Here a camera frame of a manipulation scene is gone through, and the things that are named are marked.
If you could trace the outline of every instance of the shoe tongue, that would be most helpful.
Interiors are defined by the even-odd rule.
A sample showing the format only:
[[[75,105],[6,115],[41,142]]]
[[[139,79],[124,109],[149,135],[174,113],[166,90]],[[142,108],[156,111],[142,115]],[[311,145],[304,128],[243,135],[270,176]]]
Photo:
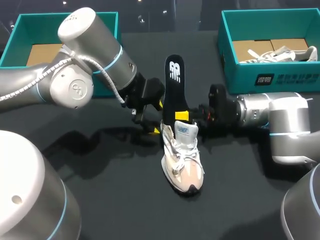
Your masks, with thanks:
[[[296,58],[295,52],[286,46],[282,46],[278,50],[275,50],[273,54],[275,55],[274,58],[277,62],[293,62]]]
[[[181,121],[174,123],[175,140],[179,144],[193,144],[198,134],[198,127],[194,124],[187,124]]]

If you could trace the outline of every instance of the dark background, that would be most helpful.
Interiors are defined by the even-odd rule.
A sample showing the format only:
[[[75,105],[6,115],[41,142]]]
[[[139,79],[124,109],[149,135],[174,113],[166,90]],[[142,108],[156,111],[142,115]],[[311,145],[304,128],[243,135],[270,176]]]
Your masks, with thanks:
[[[10,29],[18,13],[84,6],[119,11],[123,45],[139,71],[164,81],[166,57],[181,55],[186,99],[196,107],[208,103],[211,84],[224,82],[214,31],[221,10],[318,5],[306,0],[2,0],[0,20]],[[318,130],[320,97],[303,96],[313,98],[311,130]],[[147,115],[161,118],[152,109]],[[204,184],[201,194],[185,198],[163,174],[160,136],[141,134],[130,111],[114,99],[94,99],[78,110],[30,106],[1,114],[0,125],[32,141],[73,192],[82,212],[81,240],[285,240],[281,201],[306,173],[273,163],[265,131],[204,142],[199,137]]]

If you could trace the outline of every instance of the insole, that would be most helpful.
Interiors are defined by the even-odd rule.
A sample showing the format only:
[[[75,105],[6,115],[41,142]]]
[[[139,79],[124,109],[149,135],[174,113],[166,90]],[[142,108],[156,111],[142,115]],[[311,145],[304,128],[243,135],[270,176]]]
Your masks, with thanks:
[[[185,63],[181,56],[170,55],[165,60],[165,93],[162,120],[174,131],[175,112],[188,111],[185,97]]]

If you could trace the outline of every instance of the shoe box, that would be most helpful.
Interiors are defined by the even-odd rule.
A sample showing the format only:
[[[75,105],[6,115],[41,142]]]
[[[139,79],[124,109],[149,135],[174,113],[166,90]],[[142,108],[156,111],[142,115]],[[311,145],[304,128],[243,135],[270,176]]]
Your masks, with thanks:
[[[296,51],[314,46],[318,61],[240,63],[254,59],[249,49],[262,55],[282,46]],[[230,94],[320,92],[317,8],[224,10],[217,47]]]
[[[1,69],[21,69],[41,63],[50,63],[62,43],[58,29],[70,13],[20,14],[0,59]],[[121,42],[117,12],[97,12],[114,37]],[[114,93],[93,75],[93,97],[111,97]]]

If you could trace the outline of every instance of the white sneaker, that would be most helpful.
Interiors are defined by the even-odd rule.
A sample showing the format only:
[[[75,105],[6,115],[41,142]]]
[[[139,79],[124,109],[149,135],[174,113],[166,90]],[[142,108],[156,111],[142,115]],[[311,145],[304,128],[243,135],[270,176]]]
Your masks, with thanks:
[[[255,59],[241,61],[240,64],[247,63],[278,63],[278,62],[314,62],[318,60],[317,48],[310,46],[307,50],[290,50],[286,46],[276,51],[268,51],[261,56],[251,49],[248,53]]]
[[[175,138],[170,126],[162,122],[160,126],[164,143],[161,165],[165,176],[181,193],[197,193],[204,181],[204,170],[197,148],[197,125],[175,121]]]

